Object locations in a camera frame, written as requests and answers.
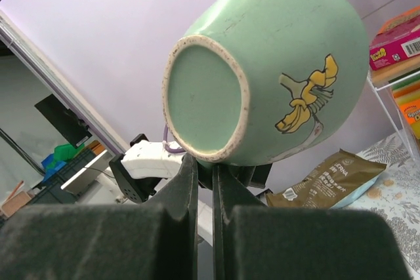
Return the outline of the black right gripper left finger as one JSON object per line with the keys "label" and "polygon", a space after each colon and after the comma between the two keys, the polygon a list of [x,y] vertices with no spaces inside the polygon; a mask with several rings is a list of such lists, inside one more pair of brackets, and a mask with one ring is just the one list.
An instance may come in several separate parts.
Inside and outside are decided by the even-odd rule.
{"label": "black right gripper left finger", "polygon": [[140,205],[33,205],[1,229],[2,279],[195,279],[198,164]]}

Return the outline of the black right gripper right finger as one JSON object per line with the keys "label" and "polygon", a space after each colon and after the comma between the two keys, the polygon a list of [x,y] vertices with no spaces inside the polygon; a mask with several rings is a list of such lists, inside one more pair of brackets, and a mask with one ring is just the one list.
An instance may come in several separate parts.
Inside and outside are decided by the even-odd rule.
{"label": "black right gripper right finger", "polygon": [[364,210],[275,208],[213,167],[216,279],[409,279],[393,232]]}

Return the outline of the green ceramic mug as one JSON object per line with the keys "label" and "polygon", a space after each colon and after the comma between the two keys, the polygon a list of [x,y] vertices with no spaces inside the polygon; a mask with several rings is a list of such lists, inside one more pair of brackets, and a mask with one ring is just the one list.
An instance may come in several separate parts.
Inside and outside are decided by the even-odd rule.
{"label": "green ceramic mug", "polygon": [[216,0],[169,53],[163,115],[203,163],[265,165],[333,135],[368,70],[347,0]]}

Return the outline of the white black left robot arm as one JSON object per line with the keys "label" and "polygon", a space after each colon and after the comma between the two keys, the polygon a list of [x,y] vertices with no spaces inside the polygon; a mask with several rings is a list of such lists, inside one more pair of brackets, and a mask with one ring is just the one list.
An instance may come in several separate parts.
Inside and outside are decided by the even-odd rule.
{"label": "white black left robot arm", "polygon": [[182,199],[193,189],[213,188],[212,172],[174,142],[151,142],[139,134],[125,153],[109,162],[123,194],[134,203],[156,195]]}

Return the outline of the brown snack bag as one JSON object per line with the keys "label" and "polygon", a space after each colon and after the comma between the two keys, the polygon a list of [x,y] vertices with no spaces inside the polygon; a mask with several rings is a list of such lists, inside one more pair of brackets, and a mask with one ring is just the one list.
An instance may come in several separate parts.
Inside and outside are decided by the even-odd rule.
{"label": "brown snack bag", "polygon": [[386,168],[384,163],[339,150],[301,182],[283,192],[267,194],[266,202],[270,207],[344,208],[370,189]]}

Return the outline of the orange yellow sponge pack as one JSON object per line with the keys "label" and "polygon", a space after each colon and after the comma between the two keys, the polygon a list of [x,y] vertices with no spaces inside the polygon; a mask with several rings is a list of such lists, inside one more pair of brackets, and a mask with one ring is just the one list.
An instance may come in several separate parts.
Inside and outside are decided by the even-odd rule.
{"label": "orange yellow sponge pack", "polygon": [[397,84],[392,88],[392,96],[416,139],[419,139],[419,79]]}

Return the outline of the pink sponge box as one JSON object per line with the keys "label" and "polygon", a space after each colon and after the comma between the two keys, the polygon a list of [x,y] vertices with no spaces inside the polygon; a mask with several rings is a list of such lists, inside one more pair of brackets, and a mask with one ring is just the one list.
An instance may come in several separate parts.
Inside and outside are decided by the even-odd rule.
{"label": "pink sponge box", "polygon": [[387,21],[369,46],[373,71],[419,55],[419,7]]}

